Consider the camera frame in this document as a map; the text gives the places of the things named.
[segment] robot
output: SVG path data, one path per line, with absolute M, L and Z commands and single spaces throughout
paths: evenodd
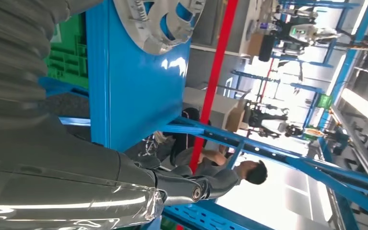
M 0 230 L 107 230 L 144 224 L 164 205 L 217 198 L 236 176 L 144 169 L 69 135 L 38 106 L 57 23 L 101 0 L 0 1 Z

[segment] black hair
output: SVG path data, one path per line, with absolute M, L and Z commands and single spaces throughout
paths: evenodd
M 182 111 L 181 116 L 194 120 L 194 121 L 199 121 L 199 110 L 197 110 L 196 108 L 186 108 Z
M 249 170 L 246 174 L 246 180 L 252 184 L 263 184 L 267 178 L 267 168 L 263 161 L 259 161 L 256 168 Z

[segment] red pole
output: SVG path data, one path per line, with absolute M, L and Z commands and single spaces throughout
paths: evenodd
M 269 71 L 267 72 L 267 78 L 269 78 L 270 76 L 270 72 L 272 71 L 272 67 L 273 67 L 273 62 L 274 62 L 274 58 L 272 58 L 272 63 L 270 64 L 270 68 L 269 68 Z M 266 91 L 266 85 L 267 85 L 267 81 L 264 82 L 264 87 L 263 87 L 263 91 L 262 91 L 262 95 L 260 95 L 260 103 L 262 103 L 263 101 L 263 96 L 265 95 L 265 91 Z
M 238 0 L 229 0 L 225 10 L 225 16 L 222 21 L 222 28 L 219 33 L 219 40 L 217 45 L 217 51 L 214 56 L 214 62 L 212 63 L 211 75 L 209 77 L 209 83 L 207 93 L 205 95 L 204 106 L 202 107 L 201 123 L 207 124 L 209 115 L 211 114 L 212 102 L 214 101 L 219 75 L 221 72 L 222 62 L 225 55 L 225 49 L 228 44 L 230 31 L 232 29 L 233 18 L 235 17 L 236 7 Z M 193 155 L 190 162 L 190 168 L 195 172 L 198 166 L 198 159 L 201 154 L 201 149 L 204 143 L 202 138 L 195 138 Z

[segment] ceiling light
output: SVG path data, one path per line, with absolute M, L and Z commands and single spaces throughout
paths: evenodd
M 363 16 L 365 15 L 366 9 L 368 8 L 368 0 L 365 0 L 365 2 L 363 3 L 362 9 L 360 10 L 360 13 L 357 17 L 357 20 L 355 22 L 355 25 L 353 26 L 352 29 L 352 33 L 351 34 L 356 34 L 357 29 L 360 26 L 360 23 L 362 22 Z
M 368 101 L 352 92 L 350 89 L 344 89 L 342 98 L 368 118 Z
M 339 73 L 341 72 L 342 66 L 345 62 L 346 54 L 342 55 L 341 59 L 339 60 L 338 65 L 336 66 L 335 73 L 332 76 L 331 83 L 329 83 L 328 90 L 326 91 L 326 95 L 329 96 L 334 90 L 334 86 L 336 84 L 336 80 L 338 79 Z

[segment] person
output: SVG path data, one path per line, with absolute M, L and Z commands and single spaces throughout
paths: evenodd
M 188 165 L 191 161 L 193 149 L 188 148 L 180 152 L 176 157 L 177 165 Z M 194 175 L 215 176 L 221 170 L 227 168 L 232 157 L 226 158 L 219 151 L 202 149 Z M 262 161 L 243 161 L 233 170 L 238 176 L 236 184 L 240 184 L 241 180 L 246 180 L 252 184 L 262 184 L 267 179 L 267 168 Z
M 182 117 L 185 117 L 187 119 L 191 119 L 194 121 L 199 121 L 200 114 L 199 110 L 196 108 L 186 108 L 181 113 Z M 195 144 L 196 137 L 194 135 L 186 134 L 186 133 L 167 133 L 164 132 L 163 135 L 165 137 L 172 137 L 174 139 L 174 144 L 172 146 L 171 152 L 170 152 L 170 164 L 175 165 L 176 163 L 176 156 L 180 152 L 191 148 Z M 207 140 L 204 140 L 203 147 L 207 144 Z

